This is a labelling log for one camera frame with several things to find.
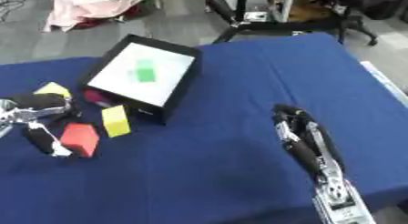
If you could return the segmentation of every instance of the office chair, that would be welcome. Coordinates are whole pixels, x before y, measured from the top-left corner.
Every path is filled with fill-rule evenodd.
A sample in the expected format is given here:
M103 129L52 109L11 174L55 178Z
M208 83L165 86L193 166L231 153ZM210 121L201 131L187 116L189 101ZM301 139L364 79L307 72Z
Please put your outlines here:
M375 46L377 44L377 36L372 33L363 22L361 15L352 15L352 10L359 10L366 13L368 10L374 6L378 6L384 2L389 2L390 0L334 0L338 5L347 6L341 21L341 26L339 29L339 40L342 41L345 37L347 29L352 29L363 34L366 34L370 39L369 46Z

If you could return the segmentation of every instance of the chair wheel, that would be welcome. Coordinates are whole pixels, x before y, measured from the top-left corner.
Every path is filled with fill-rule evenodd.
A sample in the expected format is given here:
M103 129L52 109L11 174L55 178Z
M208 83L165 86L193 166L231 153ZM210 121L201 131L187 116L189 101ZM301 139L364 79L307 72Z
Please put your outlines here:
M368 46L376 46L377 44L378 44L378 40L374 38L368 43Z
M212 9L208 5L206 5L206 7L204 8L204 12L205 13L211 13Z

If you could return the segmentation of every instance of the red cube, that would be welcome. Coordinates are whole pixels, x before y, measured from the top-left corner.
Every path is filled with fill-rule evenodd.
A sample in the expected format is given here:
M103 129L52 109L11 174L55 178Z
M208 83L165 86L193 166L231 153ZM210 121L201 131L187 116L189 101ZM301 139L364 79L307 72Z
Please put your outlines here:
M91 158L97 147L99 135L89 124L70 123L60 138L61 144L78 152L80 156Z

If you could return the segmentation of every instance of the green cube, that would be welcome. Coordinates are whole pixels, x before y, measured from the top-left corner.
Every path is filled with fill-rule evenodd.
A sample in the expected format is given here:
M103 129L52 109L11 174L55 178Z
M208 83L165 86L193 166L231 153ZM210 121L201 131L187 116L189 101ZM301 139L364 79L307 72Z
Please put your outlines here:
M155 82L156 75L153 68L139 68L137 71L139 82Z
M153 61L149 59L138 60L134 76L139 82L155 82L156 74Z

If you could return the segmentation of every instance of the pink fabric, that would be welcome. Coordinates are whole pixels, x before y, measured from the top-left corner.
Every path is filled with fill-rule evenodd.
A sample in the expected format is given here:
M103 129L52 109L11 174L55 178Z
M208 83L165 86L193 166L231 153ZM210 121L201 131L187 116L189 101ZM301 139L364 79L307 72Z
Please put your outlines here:
M84 18L107 18L120 15L141 0L112 0L93 4L74 5L71 0L54 0L54 10L46 20L45 32L60 26L66 32Z

